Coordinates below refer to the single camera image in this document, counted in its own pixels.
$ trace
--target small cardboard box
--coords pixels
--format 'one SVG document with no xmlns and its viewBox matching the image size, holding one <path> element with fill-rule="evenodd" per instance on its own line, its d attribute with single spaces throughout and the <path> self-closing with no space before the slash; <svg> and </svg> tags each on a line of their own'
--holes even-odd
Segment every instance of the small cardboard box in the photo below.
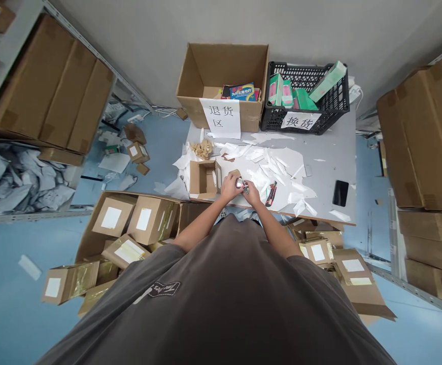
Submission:
<svg viewBox="0 0 442 365">
<path fill-rule="evenodd" d="M 371 271 L 358 251 L 335 249 L 332 253 L 334 267 L 347 285 L 372 285 L 375 283 Z"/>
<path fill-rule="evenodd" d="M 102 298 L 106 291 L 114 285 L 116 280 L 108 281 L 104 284 L 98 285 L 89 289 L 85 294 L 84 302 L 80 306 L 77 315 L 82 318 L 86 313 Z"/>
<path fill-rule="evenodd" d="M 97 282 L 99 261 L 59 266 L 48 270 L 42 302 L 62 304 L 84 294 Z"/>
<path fill-rule="evenodd" d="M 121 269 L 126 269 L 133 261 L 146 259 L 150 253 L 128 235 L 122 235 L 104 249 L 102 256 Z"/>
<path fill-rule="evenodd" d="M 126 149 L 128 150 L 129 157 L 135 163 L 139 164 L 150 160 L 150 156 L 148 155 L 145 146 L 138 142 L 133 142 L 126 147 Z"/>
<path fill-rule="evenodd" d="M 108 236 L 121 237 L 129 223 L 136 199 L 128 195 L 113 195 L 104 200 L 92 230 Z"/>
<path fill-rule="evenodd" d="M 334 261 L 332 245 L 326 239 L 314 239 L 299 243 L 303 255 L 314 264 L 330 264 Z"/>
<path fill-rule="evenodd" d="M 168 238 L 177 210 L 178 205 L 172 201 L 139 196 L 127 233 L 143 245 Z"/>
<path fill-rule="evenodd" d="M 405 259 L 407 281 L 423 291 L 442 299 L 442 270 Z"/>
<path fill-rule="evenodd" d="M 190 161 L 190 193 L 198 199 L 215 198 L 221 193 L 221 166 L 217 161 Z"/>
</svg>

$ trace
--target table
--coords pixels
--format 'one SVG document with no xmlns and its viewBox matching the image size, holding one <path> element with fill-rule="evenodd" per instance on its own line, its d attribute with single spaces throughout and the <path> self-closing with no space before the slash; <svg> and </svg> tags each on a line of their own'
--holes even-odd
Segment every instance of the table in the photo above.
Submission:
<svg viewBox="0 0 442 365">
<path fill-rule="evenodd" d="M 300 152 L 303 155 L 304 164 L 309 177 L 305 177 L 304 184 L 314 189 L 317 193 L 317 198 L 307 199 L 307 202 L 317 211 L 317 216 L 310 215 L 308 210 L 305 210 L 299 217 L 316 219 L 325 222 L 338 222 L 346 225 L 356 225 L 356 114 L 350 111 L 344 114 L 327 132 L 321 136 L 312 134 L 297 134 L 287 133 L 287 135 L 295 137 L 295 139 L 270 139 L 258 144 L 260 147 L 270 148 L 289 148 Z M 199 142 L 201 130 L 190 123 L 189 133 L 187 135 L 187 142 Z M 207 136 L 205 131 L 205 138 L 219 143 L 233 143 L 245 144 L 243 139 L 254 140 L 250 132 L 242 132 L 241 140 L 216 138 L 215 140 Z M 332 204 L 332 197 L 334 194 L 334 185 L 336 180 L 346 181 L 350 184 L 348 189 L 348 198 L 346 206 L 341 207 Z M 239 199 L 235 204 L 231 202 L 230 205 L 249 208 L 250 205 L 244 198 L 243 203 L 239 204 Z M 294 204 L 287 205 L 282 211 L 278 213 L 283 215 L 293 214 Z M 351 220 L 343 222 L 335 215 L 329 213 L 330 210 L 335 209 L 341 213 L 348 215 Z"/>
</svg>

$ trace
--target gray t-shirt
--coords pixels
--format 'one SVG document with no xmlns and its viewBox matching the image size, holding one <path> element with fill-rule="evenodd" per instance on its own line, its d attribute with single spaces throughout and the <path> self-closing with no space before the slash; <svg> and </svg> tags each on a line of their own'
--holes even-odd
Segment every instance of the gray t-shirt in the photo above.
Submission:
<svg viewBox="0 0 442 365">
<path fill-rule="evenodd" d="M 230 214 L 135 262 L 40 364 L 394 363 L 337 280 Z"/>
</svg>

